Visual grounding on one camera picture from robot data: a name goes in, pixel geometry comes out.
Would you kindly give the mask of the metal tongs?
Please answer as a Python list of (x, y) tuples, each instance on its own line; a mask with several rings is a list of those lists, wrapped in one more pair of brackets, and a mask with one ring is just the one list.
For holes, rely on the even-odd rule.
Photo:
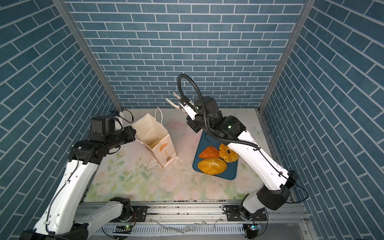
[(169, 100), (168, 98), (165, 98), (165, 100), (175, 109), (179, 109), (181, 110), (182, 112), (184, 112), (186, 114), (186, 112), (184, 111), (183, 107), (185, 105), (188, 105), (184, 100), (182, 100), (182, 98), (175, 92), (173, 92), (173, 96), (175, 98), (177, 98), (177, 100), (179, 101), (177, 104), (175, 104), (174, 102), (172, 102), (171, 100)]

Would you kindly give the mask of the white paper bag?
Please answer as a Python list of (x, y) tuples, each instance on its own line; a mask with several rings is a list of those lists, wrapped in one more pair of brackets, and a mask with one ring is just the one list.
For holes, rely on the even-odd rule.
[[(132, 127), (137, 131), (136, 135), (139, 142), (163, 168), (166, 168), (178, 157), (171, 136), (163, 125), (163, 119), (163, 113), (157, 107), (154, 115), (146, 114), (141, 119), (135, 121)], [(159, 141), (159, 143), (151, 149), (150, 145), (156, 141)]]

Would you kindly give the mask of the orange half-moon bread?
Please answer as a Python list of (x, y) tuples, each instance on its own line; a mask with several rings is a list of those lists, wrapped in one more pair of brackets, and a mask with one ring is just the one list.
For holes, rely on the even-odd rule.
[(159, 141), (156, 141), (155, 143), (151, 144), (150, 145), (151, 149), (153, 149), (158, 143), (159, 143)]

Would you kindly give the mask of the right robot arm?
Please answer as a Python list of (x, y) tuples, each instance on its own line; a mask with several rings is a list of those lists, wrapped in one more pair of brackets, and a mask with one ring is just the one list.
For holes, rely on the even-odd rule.
[(243, 199), (240, 212), (244, 216), (263, 208), (277, 210), (287, 202), (298, 174), (287, 171), (262, 150), (245, 125), (234, 116), (224, 117), (211, 97), (195, 102), (182, 98), (179, 106), (188, 115), (187, 124), (196, 133), (204, 130), (211, 138), (221, 142), (218, 148), (209, 146), (201, 152), (200, 171), (209, 175), (221, 174), (229, 163), (242, 158), (263, 181), (255, 193)]

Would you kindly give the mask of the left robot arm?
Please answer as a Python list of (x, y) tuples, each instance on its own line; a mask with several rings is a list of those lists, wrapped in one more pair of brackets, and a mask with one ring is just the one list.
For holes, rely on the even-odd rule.
[(71, 149), (63, 178), (44, 211), (31, 230), (21, 233), (21, 240), (87, 240), (112, 220), (129, 222), (133, 209), (129, 199), (113, 197), (99, 209), (79, 220), (75, 213), (102, 160), (110, 150), (135, 141), (131, 127), (105, 133), (91, 132), (88, 140)]

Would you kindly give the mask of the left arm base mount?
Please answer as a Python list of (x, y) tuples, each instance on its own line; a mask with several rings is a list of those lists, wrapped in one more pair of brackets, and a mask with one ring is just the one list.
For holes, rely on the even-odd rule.
[(113, 219), (110, 221), (110, 223), (143, 223), (146, 221), (147, 212), (148, 212), (147, 206), (133, 206), (131, 207), (131, 215), (127, 219), (121, 219), (120, 217)]

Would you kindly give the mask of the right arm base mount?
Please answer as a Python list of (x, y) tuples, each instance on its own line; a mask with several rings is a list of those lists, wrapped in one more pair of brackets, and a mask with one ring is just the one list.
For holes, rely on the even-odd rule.
[(224, 205), (223, 211), (227, 217), (228, 222), (263, 222), (267, 220), (267, 212), (264, 208), (256, 211), (254, 214), (251, 214), (240, 205)]

